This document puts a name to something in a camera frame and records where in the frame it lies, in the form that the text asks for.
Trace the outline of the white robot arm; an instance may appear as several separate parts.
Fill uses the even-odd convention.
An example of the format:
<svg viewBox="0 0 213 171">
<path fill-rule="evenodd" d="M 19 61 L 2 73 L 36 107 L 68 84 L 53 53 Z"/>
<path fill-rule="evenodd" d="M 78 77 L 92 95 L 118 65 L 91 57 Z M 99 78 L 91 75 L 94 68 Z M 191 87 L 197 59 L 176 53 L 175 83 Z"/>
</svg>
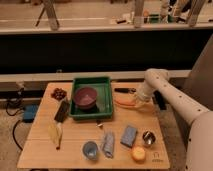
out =
<svg viewBox="0 0 213 171">
<path fill-rule="evenodd" d="M 213 171 L 213 111 L 169 83 L 166 69 L 148 69 L 136 89 L 136 97 L 148 102 L 159 91 L 191 126 L 185 171 Z"/>
</svg>

